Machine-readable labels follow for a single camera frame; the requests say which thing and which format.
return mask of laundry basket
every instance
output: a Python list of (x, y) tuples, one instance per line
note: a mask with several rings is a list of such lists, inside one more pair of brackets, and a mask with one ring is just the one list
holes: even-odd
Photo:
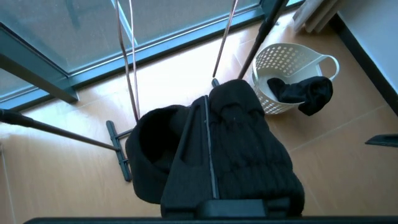
[(338, 74), (339, 64), (330, 55), (322, 55), (300, 44), (272, 44), (261, 50), (254, 57), (248, 82), (254, 88), (264, 112), (279, 114), (303, 103), (279, 102), (268, 86), (268, 79), (280, 78), (286, 84), (293, 84), (322, 76), (319, 63), (326, 58), (336, 63), (336, 73), (330, 78), (333, 81)]

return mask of black fabric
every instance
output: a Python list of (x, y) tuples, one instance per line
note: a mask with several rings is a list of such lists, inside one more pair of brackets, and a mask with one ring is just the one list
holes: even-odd
[(220, 199), (288, 197), (289, 215), (300, 215), (303, 187), (285, 147), (270, 132), (251, 87), (233, 80), (214, 88), (208, 110), (204, 110), (204, 98), (197, 99), (189, 113), (184, 106), (169, 106), (147, 113), (138, 122), (126, 142), (137, 196), (160, 202), (164, 217), (167, 212), (190, 213), (213, 197), (208, 112)]
[(298, 109), (308, 116), (320, 111), (333, 95), (333, 85), (326, 77), (312, 77), (294, 84), (285, 84), (279, 78), (270, 78), (267, 83), (281, 103), (304, 102)]
[(289, 197), (290, 215), (301, 214), (302, 184), (285, 147), (270, 132), (252, 88), (242, 80), (209, 95), (213, 165), (221, 199)]

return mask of black baseboard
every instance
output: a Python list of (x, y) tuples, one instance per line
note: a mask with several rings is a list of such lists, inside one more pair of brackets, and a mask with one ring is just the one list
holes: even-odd
[(379, 90), (380, 94), (387, 101), (389, 106), (398, 116), (398, 95), (384, 78), (378, 67), (374, 64), (369, 55), (363, 50), (354, 35), (349, 31), (346, 24), (339, 15), (334, 15), (329, 25), (340, 36), (340, 39), (353, 54), (355, 60), (359, 63), (366, 75), (373, 82), (373, 85)]

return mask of black handle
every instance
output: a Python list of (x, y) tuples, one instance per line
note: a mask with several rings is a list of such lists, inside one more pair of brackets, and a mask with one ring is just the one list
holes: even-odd
[(34, 120), (22, 115), (20, 112), (0, 109), (0, 122), (29, 128), (34, 123)]

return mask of white wall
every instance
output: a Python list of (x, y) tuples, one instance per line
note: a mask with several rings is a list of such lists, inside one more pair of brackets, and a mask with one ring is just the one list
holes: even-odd
[(338, 14), (398, 93), (398, 0), (347, 0)]

